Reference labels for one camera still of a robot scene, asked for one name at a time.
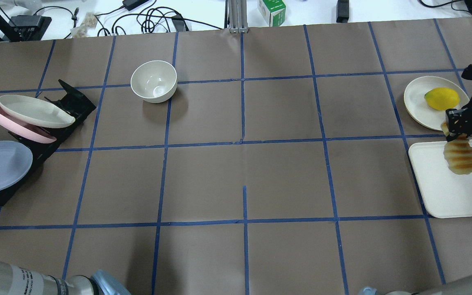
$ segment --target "white bowl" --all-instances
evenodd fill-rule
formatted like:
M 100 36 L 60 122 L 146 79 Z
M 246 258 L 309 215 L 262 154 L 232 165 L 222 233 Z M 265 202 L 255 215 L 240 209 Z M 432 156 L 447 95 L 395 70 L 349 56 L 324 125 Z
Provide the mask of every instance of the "white bowl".
M 131 88 L 145 101 L 159 103 L 168 100 L 178 86 L 176 69 L 166 61 L 152 60 L 139 66 L 131 77 Z
M 403 101 L 409 115 L 421 125 L 433 130 L 442 130 L 440 125 L 445 122 L 445 111 L 438 111 L 431 108 L 424 98 L 424 95 L 434 88 L 447 87 L 456 91 L 460 97 L 460 103 L 454 109 L 460 109 L 469 102 L 469 97 L 457 84 L 453 82 L 426 75 L 412 80 L 403 93 Z

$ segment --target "green box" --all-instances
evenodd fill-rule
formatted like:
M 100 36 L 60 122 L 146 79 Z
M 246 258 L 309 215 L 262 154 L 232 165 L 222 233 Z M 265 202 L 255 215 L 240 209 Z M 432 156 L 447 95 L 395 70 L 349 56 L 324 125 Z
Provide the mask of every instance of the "green box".
M 258 0 L 258 10 L 270 27 L 278 27 L 285 22 L 287 6 L 282 0 Z

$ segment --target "yellow lemon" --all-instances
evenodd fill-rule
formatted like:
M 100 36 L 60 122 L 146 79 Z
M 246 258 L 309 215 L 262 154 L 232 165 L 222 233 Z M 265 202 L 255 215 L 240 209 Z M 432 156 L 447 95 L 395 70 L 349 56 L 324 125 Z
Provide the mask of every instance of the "yellow lemon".
M 431 108 L 439 111 L 452 109 L 460 102 L 458 93 L 447 87 L 435 88 L 427 92 L 424 98 Z

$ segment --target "white floor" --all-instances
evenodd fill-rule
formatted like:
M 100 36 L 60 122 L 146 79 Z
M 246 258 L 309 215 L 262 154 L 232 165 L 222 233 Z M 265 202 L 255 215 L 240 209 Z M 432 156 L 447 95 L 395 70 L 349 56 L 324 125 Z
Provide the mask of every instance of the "white floor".
M 110 30 L 114 21 L 121 15 L 136 13 L 148 7 L 154 0 L 149 0 L 133 11 L 122 9 L 110 15 L 103 16 L 105 27 Z M 167 6 L 179 11 L 183 17 L 199 20 L 218 27 L 223 26 L 225 13 L 225 0 L 156 0 L 156 5 Z M 447 0 L 423 0 L 429 5 L 447 2 Z M 330 24 L 336 22 L 337 0 L 284 0 L 287 5 L 287 15 L 284 26 L 302 24 Z M 103 13 L 112 11 L 122 5 L 120 0 L 43 0 L 43 5 L 58 5 L 74 11 L 80 8 L 78 25 L 87 12 Z M 466 9 L 464 2 L 456 2 L 453 6 L 457 9 Z M 30 15 L 33 11 L 18 6 L 2 6 L 6 13 L 13 15 Z M 70 14 L 63 9 L 45 9 L 39 14 L 52 17 L 52 23 L 43 39 L 61 39 L 66 36 L 73 26 Z M 440 8 L 427 8 L 422 6 L 418 0 L 350 0 L 349 22 L 377 22 L 384 20 L 401 19 L 426 19 L 426 18 L 448 18 L 467 17 L 469 13 L 464 11 L 453 11 L 451 6 Z M 249 27 L 263 27 L 266 22 L 257 10 L 257 0 L 247 0 L 247 18 Z M 139 34 L 140 26 L 135 16 L 122 18 L 118 25 L 122 26 L 127 34 Z M 188 24 L 192 30 L 211 30 L 212 28 L 201 24 Z M 162 26 L 158 26 L 157 32 L 164 32 Z M 90 30 L 88 34 L 95 36 L 97 30 Z

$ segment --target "tiled table surface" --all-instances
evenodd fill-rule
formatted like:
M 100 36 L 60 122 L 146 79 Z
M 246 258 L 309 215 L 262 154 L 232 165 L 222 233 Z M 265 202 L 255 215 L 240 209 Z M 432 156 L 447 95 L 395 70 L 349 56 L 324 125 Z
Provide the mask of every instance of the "tiled table surface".
M 129 78 L 167 60 L 176 95 Z M 472 218 L 420 202 L 407 83 L 455 82 L 472 18 L 0 44 L 0 95 L 97 111 L 0 207 L 0 260 L 53 276 L 105 269 L 133 294 L 422 291 L 472 274 Z M 0 127 L 0 140 L 11 140 Z

